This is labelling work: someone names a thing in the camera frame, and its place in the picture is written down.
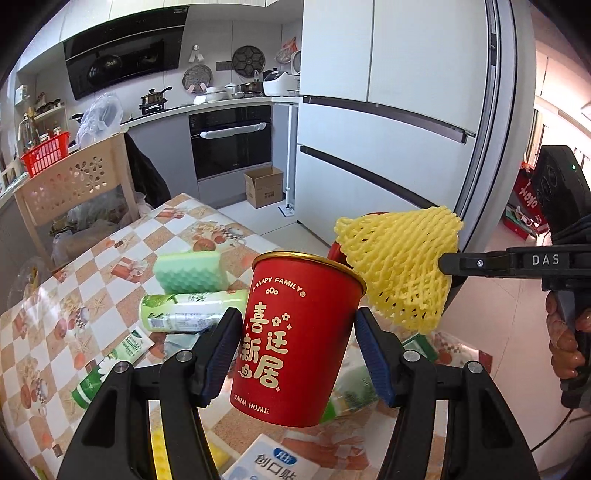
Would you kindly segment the person right hand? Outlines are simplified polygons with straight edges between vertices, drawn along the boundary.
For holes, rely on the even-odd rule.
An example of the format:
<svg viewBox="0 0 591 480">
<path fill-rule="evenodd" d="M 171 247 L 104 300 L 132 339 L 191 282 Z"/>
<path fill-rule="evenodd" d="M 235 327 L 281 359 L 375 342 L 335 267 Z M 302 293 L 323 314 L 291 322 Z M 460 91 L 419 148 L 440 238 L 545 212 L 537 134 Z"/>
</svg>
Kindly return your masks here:
<svg viewBox="0 0 591 480">
<path fill-rule="evenodd" d="M 558 310 L 556 296 L 550 292 L 546 297 L 546 324 L 549 334 L 551 365 L 561 380 L 575 378 L 577 369 L 585 364 L 586 358 L 579 350 L 574 333 L 568 328 Z"/>
</svg>

